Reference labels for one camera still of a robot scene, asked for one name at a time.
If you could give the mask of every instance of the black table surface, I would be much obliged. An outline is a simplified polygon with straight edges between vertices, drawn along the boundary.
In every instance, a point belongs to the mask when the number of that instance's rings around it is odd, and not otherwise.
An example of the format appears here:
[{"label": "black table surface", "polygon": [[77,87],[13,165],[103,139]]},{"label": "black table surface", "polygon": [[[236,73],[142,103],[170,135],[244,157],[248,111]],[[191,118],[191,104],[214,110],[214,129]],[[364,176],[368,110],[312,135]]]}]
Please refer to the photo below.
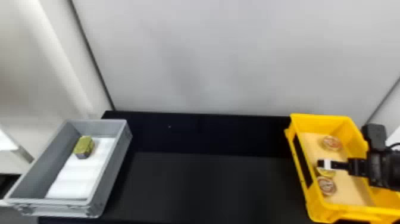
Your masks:
[{"label": "black table surface", "polygon": [[312,223],[288,117],[107,111],[132,142],[98,219],[39,223]]}]

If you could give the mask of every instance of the yellow plastic bin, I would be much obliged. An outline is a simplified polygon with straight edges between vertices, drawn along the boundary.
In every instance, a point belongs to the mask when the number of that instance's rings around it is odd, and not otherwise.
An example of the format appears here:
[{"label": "yellow plastic bin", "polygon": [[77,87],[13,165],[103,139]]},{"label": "yellow plastic bin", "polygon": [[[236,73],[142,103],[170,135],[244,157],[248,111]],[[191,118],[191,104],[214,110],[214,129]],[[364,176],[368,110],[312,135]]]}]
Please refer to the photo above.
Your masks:
[{"label": "yellow plastic bin", "polygon": [[[368,143],[351,118],[311,114],[291,114],[290,118],[292,121],[285,130],[285,135],[289,141],[311,220],[334,223],[344,219],[375,224],[393,223],[400,219],[399,193],[370,187],[366,178],[349,176],[344,170],[337,171],[337,179],[334,179],[337,195],[332,198],[322,195],[315,172],[318,156],[338,156],[343,160],[348,157],[366,158]],[[343,144],[340,154],[320,154],[327,152],[318,148],[318,138],[326,135],[340,139]]]}]

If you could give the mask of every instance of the white wall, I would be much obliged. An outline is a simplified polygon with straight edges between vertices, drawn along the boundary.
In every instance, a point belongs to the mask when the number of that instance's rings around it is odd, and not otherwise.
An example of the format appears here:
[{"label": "white wall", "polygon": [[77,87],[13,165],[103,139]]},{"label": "white wall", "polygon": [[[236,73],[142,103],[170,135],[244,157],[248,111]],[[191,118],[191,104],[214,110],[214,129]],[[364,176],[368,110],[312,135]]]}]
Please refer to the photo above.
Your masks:
[{"label": "white wall", "polygon": [[[392,92],[383,101],[382,106],[371,118],[370,123],[385,125],[388,136],[400,127],[400,82],[397,82],[393,87]],[[396,142],[400,141],[398,136],[399,134],[395,139]]]},{"label": "white wall", "polygon": [[362,125],[400,71],[395,0],[73,2],[119,110]]},{"label": "white wall", "polygon": [[110,109],[66,3],[0,2],[0,123],[34,157],[64,119]]}]

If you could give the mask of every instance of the small box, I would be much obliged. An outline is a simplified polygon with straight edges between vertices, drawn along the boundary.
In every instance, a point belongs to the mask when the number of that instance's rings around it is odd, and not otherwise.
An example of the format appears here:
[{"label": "small box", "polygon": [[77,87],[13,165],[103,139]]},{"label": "small box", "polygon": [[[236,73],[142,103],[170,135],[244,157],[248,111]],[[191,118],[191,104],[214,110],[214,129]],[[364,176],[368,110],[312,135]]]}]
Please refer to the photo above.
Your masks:
[{"label": "small box", "polygon": [[92,153],[94,146],[95,142],[90,136],[82,136],[75,145],[74,154],[79,159],[88,158]]}]

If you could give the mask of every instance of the gray plastic bin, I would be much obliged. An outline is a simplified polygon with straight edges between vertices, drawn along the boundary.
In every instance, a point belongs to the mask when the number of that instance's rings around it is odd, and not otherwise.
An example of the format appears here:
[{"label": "gray plastic bin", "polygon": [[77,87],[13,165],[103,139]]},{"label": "gray plastic bin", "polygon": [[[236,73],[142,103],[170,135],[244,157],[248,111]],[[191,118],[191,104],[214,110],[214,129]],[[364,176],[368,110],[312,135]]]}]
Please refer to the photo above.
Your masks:
[{"label": "gray plastic bin", "polygon": [[[115,138],[106,165],[102,167],[90,196],[85,200],[45,198],[82,135]],[[132,134],[125,120],[68,120],[61,125],[46,150],[34,161],[29,171],[19,178],[4,200],[24,215],[98,217],[110,196],[131,139]]]}]

